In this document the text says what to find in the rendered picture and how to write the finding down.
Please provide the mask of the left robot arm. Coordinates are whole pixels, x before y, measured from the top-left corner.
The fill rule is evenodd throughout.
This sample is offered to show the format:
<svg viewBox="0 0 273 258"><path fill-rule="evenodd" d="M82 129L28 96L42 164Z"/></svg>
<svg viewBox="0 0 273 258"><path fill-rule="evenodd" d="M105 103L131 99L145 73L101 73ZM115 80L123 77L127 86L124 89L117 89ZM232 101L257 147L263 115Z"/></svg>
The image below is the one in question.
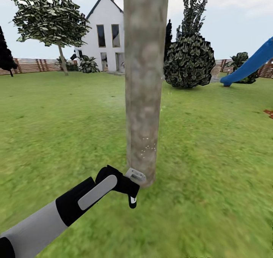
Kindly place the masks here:
<svg viewBox="0 0 273 258"><path fill-rule="evenodd" d="M136 198L146 176L130 168L123 175L107 165L95 180L87 178L22 222L0 234L0 258L34 258L109 191Z"/></svg>

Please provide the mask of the pesticide atomizer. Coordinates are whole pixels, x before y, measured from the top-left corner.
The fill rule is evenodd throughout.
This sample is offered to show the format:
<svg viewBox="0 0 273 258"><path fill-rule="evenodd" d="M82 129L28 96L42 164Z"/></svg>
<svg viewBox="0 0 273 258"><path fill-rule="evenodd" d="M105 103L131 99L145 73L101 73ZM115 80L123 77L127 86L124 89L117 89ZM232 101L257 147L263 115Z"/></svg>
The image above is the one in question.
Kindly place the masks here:
<svg viewBox="0 0 273 258"><path fill-rule="evenodd" d="M136 207L136 203L137 203L136 202L136 198L133 198L130 195L128 195L128 197L129 197L129 207L131 209L135 208Z"/></svg>

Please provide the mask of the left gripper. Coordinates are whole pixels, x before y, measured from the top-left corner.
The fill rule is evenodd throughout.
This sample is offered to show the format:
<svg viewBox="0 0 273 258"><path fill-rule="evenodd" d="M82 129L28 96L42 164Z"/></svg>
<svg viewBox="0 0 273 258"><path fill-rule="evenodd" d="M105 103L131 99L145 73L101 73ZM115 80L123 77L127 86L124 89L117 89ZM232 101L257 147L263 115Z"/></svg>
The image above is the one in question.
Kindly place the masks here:
<svg viewBox="0 0 273 258"><path fill-rule="evenodd" d="M125 186L120 192L126 193L130 195L131 197L136 198L136 195L139 190L140 190L140 185L138 185L137 183L135 183L134 181L131 181L129 178L126 177Z"/></svg>

